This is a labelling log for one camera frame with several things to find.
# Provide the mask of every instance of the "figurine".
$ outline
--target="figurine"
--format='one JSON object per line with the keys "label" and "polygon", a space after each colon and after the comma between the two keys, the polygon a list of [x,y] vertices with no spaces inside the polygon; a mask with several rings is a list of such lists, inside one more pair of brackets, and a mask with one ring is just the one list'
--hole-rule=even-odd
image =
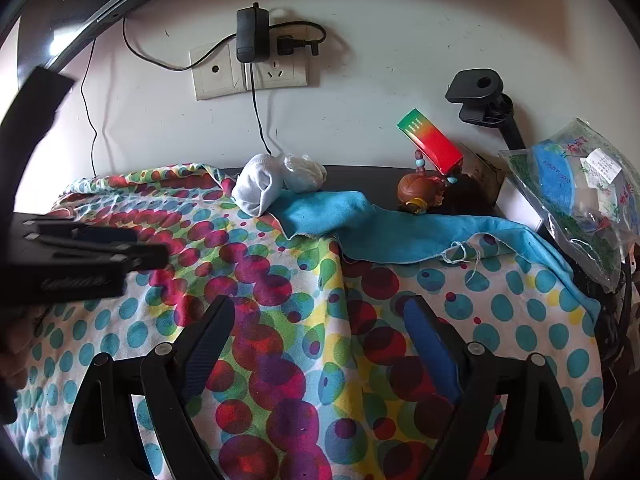
{"label": "figurine", "polygon": [[427,175],[424,157],[415,150],[415,173],[406,174],[398,183],[401,209],[415,215],[425,214],[427,209],[442,204],[446,184],[437,175]]}

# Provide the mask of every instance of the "power adapter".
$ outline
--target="power adapter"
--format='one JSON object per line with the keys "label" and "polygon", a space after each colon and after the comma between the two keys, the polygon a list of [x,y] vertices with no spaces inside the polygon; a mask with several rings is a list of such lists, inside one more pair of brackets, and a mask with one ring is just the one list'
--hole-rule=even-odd
{"label": "power adapter", "polygon": [[236,57],[240,63],[261,63],[271,57],[269,11],[257,2],[236,12]]}

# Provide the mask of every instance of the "screw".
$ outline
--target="screw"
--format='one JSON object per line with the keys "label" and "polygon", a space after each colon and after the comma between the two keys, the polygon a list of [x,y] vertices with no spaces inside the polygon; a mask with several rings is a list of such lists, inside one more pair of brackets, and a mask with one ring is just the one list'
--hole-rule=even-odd
{"label": "screw", "polygon": [[544,366],[546,364],[546,359],[541,354],[532,354],[531,355],[531,362],[533,364],[535,364],[536,366]]}
{"label": "screw", "polygon": [[469,352],[471,352],[473,355],[482,355],[484,354],[484,346],[481,345],[480,343],[476,343],[475,341],[469,343],[466,348],[469,350]]}
{"label": "screw", "polygon": [[109,360],[108,354],[102,353],[98,354],[94,359],[94,365],[102,366]]}
{"label": "screw", "polygon": [[172,348],[171,343],[160,343],[156,346],[156,354],[167,355],[171,352]]}

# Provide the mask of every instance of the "wall socket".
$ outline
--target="wall socket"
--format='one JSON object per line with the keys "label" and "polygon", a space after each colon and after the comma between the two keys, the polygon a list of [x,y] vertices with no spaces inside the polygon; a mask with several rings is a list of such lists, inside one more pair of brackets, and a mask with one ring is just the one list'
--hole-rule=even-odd
{"label": "wall socket", "polygon": [[[262,63],[254,63],[255,89],[281,88],[287,86],[307,86],[308,49],[296,48],[292,56],[278,56],[276,38],[291,35],[298,40],[307,39],[306,25],[289,25],[289,27],[272,28],[269,31],[271,40],[271,57]],[[246,88],[251,90],[249,65],[244,66]]]}
{"label": "wall socket", "polygon": [[[189,51],[191,62],[204,56],[215,43],[197,46]],[[244,69],[236,57],[236,40],[221,46],[207,60],[191,69],[196,100],[245,92]]]}

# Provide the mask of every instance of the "white paper label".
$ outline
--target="white paper label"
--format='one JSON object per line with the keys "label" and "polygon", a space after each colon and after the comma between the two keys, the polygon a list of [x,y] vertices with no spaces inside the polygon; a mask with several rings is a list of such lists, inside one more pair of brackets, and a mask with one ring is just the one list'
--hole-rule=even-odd
{"label": "white paper label", "polygon": [[589,165],[586,158],[581,158],[580,164],[582,165],[584,177],[587,180],[587,186],[591,189],[603,189],[604,187],[609,187],[609,183]]}
{"label": "white paper label", "polygon": [[589,154],[587,157],[587,163],[590,168],[593,168],[601,174],[608,184],[611,184],[618,173],[622,170],[622,167],[609,155],[603,152],[601,148],[597,148]]}

